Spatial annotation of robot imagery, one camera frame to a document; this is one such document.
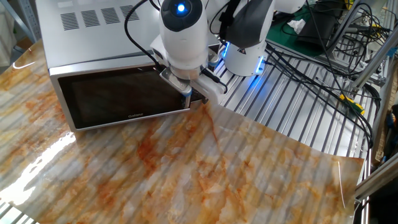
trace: brand logo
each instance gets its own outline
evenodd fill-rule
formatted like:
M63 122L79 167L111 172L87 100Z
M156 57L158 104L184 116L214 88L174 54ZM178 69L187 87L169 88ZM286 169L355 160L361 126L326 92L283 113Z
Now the brand logo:
M246 50L245 49L238 49L238 52L241 52L242 54L246 54Z
M129 115L129 118L136 118L136 117L142 116L142 115L144 115L144 114L143 113L141 113L141 114L132 114L132 115Z

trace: green mat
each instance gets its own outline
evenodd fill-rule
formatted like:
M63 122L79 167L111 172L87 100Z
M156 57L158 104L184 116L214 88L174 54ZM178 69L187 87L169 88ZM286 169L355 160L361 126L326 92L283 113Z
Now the green mat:
M307 22L311 19L311 14L307 7L303 7L302 10L296 12L294 15L296 16L293 18L295 21L304 19L304 21ZM294 32L293 28L286 23L287 22L281 22L280 24L272 26L267 34L267 39L310 57L316 57L323 53L321 50L311 49L308 46L296 43L297 36L294 35L297 34Z

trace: metal grating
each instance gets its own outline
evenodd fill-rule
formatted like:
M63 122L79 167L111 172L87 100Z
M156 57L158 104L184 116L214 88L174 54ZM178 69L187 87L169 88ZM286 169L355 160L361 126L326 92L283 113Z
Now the metal grating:
M132 9L132 6L121 6L120 9L122 10L124 18L126 18L127 15L129 14L130 10ZM139 17L137 15L136 11L134 11L129 18L129 21L135 21L135 20L139 20Z
M95 10L83 11L81 12L81 16L83 16L83 21L85 22L86 27L99 26L100 22L98 21L97 14Z
M0 200L0 223L2 224L35 224L35 220L23 214L4 200Z
M324 68L293 57L284 58L308 77L315 81L315 77L318 77L336 88L332 75ZM347 114L345 108L327 97L323 91L310 86L318 93L315 95L305 84L291 80L273 65L271 58L267 61L270 65L264 67L264 72L251 77L240 77L231 73L224 66L224 61L221 61L215 73L228 86L228 93L221 105L321 152L337 156L366 157L368 146L364 132L319 97L327 99ZM348 80L344 79L339 82L341 86L348 84ZM365 108L364 116L373 125L375 102L369 98L371 94L366 90L358 94L355 101Z
M76 14L74 12L61 14L62 26L64 30L79 29Z
M104 16L105 23L114 24L120 22L116 10L114 8L101 9L102 15Z

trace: glossy plastic sheet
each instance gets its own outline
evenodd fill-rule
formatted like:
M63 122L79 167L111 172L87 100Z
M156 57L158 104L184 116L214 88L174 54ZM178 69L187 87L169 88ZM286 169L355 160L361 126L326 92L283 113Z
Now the glossy plastic sheet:
M349 223L362 159L221 106L70 132L41 43L0 76L0 198L40 223Z

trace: metal slat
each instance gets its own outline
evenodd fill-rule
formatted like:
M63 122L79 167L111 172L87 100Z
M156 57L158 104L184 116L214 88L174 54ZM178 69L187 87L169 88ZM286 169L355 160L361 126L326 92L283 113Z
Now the metal slat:
M313 80L316 81L315 77L318 77L332 88L337 88L332 74L323 67L289 56L285 59ZM273 66L273 60L268 59L267 62L269 64L263 74L251 77L233 75L221 62L215 73L229 88L221 105L319 151L338 156L366 157L364 152L367 152L367 144L363 131L322 102L320 97L336 105L343 113L347 108L339 106L323 90L307 84L318 93L313 94L305 85L291 80ZM343 79L339 79L339 82L341 86L348 84ZM360 94L370 96L366 91ZM357 96L356 101L364 106L365 115L372 124L374 102L364 96Z

